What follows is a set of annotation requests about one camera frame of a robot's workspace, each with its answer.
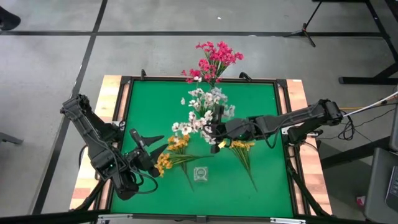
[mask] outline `pink flower bouquet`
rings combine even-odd
[[[199,43],[196,46],[197,49],[203,49],[206,58],[199,60],[199,70],[190,69],[189,74],[182,70],[181,74],[187,77],[188,83],[205,80],[214,87],[215,83],[221,81],[221,74],[229,65],[243,59],[243,54],[234,53],[233,49],[229,48],[223,41],[218,43],[217,46],[218,49],[210,41],[204,44]]]

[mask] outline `white flower bouquet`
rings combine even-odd
[[[211,138],[207,133],[211,133],[210,126],[211,120],[213,119],[213,109],[215,105],[224,106],[225,117],[233,117],[235,106],[227,105],[228,97],[222,93],[220,88],[214,87],[209,92],[204,92],[201,88],[188,92],[192,96],[188,106],[193,108],[188,114],[188,122],[185,123],[174,123],[172,131],[175,132],[176,136],[179,136],[180,131],[182,136],[190,133],[200,133],[201,136],[209,144],[216,144],[215,138]],[[185,105],[185,99],[181,99],[181,104]]]

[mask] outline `metal stand leg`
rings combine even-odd
[[[306,37],[306,38],[308,39],[308,41],[310,42],[310,44],[311,44],[312,47],[316,47],[314,41],[312,41],[310,35],[309,35],[308,32],[307,32],[307,27],[308,27],[308,25],[310,24],[310,22],[311,22],[312,18],[314,17],[315,13],[318,11],[319,6],[321,6],[321,4],[322,4],[322,1],[320,1],[320,2],[318,3],[317,8],[316,8],[316,9],[314,10],[314,12],[312,13],[312,15],[311,15],[310,19],[308,20],[308,22],[303,24],[303,28],[302,28],[302,29],[297,30],[297,31],[294,31],[294,32],[291,32],[291,33],[285,35],[284,37],[304,36],[304,37]]]
[[[23,140],[9,136],[8,134],[0,133],[0,140],[3,142],[11,142],[14,144],[21,144]]]
[[[0,29],[12,30],[21,23],[20,17],[10,13],[0,6]]]

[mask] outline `tripod stand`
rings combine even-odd
[[[312,45],[312,47],[316,47],[315,43],[312,41],[310,35],[307,32],[307,27],[310,24],[310,22],[311,22],[313,16],[315,15],[315,13],[318,11],[319,6],[321,6],[321,4],[322,4],[322,1],[320,1],[318,3],[317,8],[312,13],[312,15],[311,15],[310,19],[308,20],[308,22],[303,24],[303,28],[302,29],[294,31],[294,32],[291,32],[291,33],[285,35],[284,37],[305,36],[308,39],[308,41],[310,41],[310,44]]]

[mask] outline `white cable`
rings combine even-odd
[[[361,112],[361,111],[363,111],[363,110],[366,110],[366,109],[368,109],[368,108],[371,108],[372,106],[376,106],[376,105],[380,104],[381,102],[383,102],[384,100],[388,100],[389,98],[392,98],[392,97],[394,97],[394,96],[396,96],[396,95],[398,95],[398,91],[396,91],[395,93],[393,93],[393,94],[391,94],[391,95],[385,97],[384,99],[379,100],[379,101],[377,101],[377,102],[375,102],[375,103],[373,103],[373,104],[371,104],[371,105],[369,105],[369,106],[365,106],[364,108],[361,108],[361,109],[359,109],[359,110],[350,112],[350,113],[348,113],[348,114],[345,114],[344,117],[347,117],[347,116],[352,115],[352,114],[359,113],[359,112]]]

